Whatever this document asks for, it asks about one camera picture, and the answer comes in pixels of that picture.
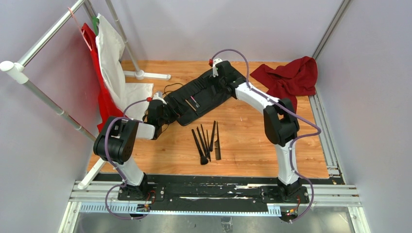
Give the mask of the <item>black makeup brush roll case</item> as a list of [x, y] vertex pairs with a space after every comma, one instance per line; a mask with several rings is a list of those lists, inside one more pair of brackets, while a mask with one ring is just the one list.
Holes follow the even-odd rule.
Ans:
[[[212, 77], [210, 69], [164, 98], [167, 105], [179, 115], [177, 122], [181, 126], [189, 125], [232, 97], [232, 95], [217, 93], [211, 82]], [[196, 108], [191, 96], [200, 104], [199, 108]], [[188, 100], [197, 111], [193, 111], [185, 100]]]

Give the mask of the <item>pink handle makeup brush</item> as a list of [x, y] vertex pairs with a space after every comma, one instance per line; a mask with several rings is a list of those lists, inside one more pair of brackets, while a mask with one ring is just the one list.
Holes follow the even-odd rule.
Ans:
[[200, 104], [194, 99], [194, 97], [191, 96], [190, 98], [191, 98], [191, 99], [193, 100], [193, 102], [195, 103], [196, 108], [199, 108], [199, 107], [200, 107]]

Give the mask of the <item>black comb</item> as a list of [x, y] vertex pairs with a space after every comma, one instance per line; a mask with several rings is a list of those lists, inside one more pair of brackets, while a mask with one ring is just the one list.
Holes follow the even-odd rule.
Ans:
[[216, 141], [214, 142], [214, 145], [215, 145], [215, 159], [218, 161], [218, 160], [221, 160], [221, 159], [222, 159], [222, 157], [221, 157], [221, 147], [220, 147], [219, 124], [218, 124], [218, 122], [216, 123], [216, 132], [215, 132], [215, 135], [216, 135]]

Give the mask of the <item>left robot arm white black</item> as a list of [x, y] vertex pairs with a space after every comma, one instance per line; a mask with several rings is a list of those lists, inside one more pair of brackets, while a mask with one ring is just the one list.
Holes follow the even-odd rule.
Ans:
[[94, 154], [110, 163], [119, 173], [122, 179], [120, 191], [136, 200], [144, 200], [149, 194], [147, 175], [132, 158], [137, 134], [156, 140], [164, 125], [175, 122], [183, 114], [176, 104], [152, 99], [148, 103], [142, 119], [110, 116], [93, 145]]

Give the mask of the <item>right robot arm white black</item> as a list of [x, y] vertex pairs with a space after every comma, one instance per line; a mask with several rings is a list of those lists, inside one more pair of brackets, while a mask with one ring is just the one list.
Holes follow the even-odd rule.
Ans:
[[265, 135], [274, 145], [278, 161], [276, 194], [283, 202], [292, 201], [297, 196], [301, 182], [296, 174], [295, 146], [292, 143], [297, 138], [300, 126], [291, 101], [268, 96], [245, 77], [236, 74], [228, 61], [211, 59], [209, 65], [212, 79], [218, 87], [262, 113]]

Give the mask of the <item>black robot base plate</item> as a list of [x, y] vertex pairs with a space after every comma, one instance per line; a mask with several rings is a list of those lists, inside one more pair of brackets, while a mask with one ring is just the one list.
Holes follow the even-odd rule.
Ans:
[[277, 178], [211, 177], [184, 175], [147, 175], [149, 194], [138, 200], [120, 191], [120, 184], [105, 194], [104, 204], [113, 210], [117, 201], [140, 203], [144, 211], [177, 212], [265, 212], [267, 204], [291, 205], [284, 211], [294, 215], [302, 204], [312, 205], [313, 186], [301, 187], [291, 199], [284, 201], [276, 194]]

